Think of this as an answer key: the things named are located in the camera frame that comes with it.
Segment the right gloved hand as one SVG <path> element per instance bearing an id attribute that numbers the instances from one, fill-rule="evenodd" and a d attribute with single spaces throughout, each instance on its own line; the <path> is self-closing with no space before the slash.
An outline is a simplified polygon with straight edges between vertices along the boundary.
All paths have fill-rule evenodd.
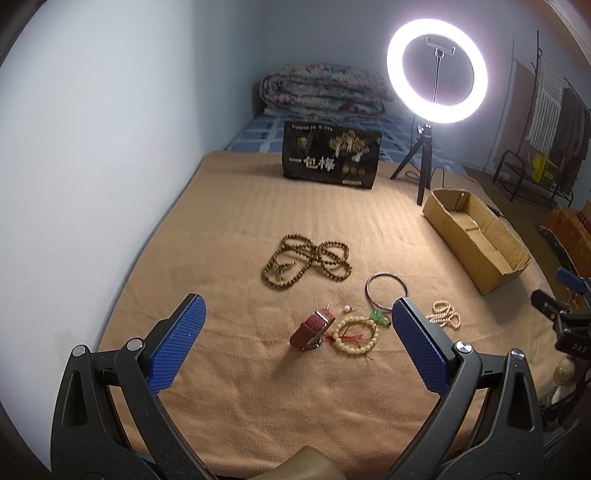
<path id="1" fill-rule="evenodd" d="M 564 356 L 554 371 L 556 389 L 550 396 L 550 404 L 554 405 L 572 394 L 576 389 L 576 363 L 570 356 Z"/>

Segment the left gloved hand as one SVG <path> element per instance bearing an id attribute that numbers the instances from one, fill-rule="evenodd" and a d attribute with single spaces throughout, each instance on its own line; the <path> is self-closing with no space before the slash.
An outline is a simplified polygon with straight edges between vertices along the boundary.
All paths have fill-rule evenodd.
<path id="1" fill-rule="evenodd" d="M 346 480 L 346 475 L 331 457 L 304 446 L 280 465 L 250 480 Z"/>

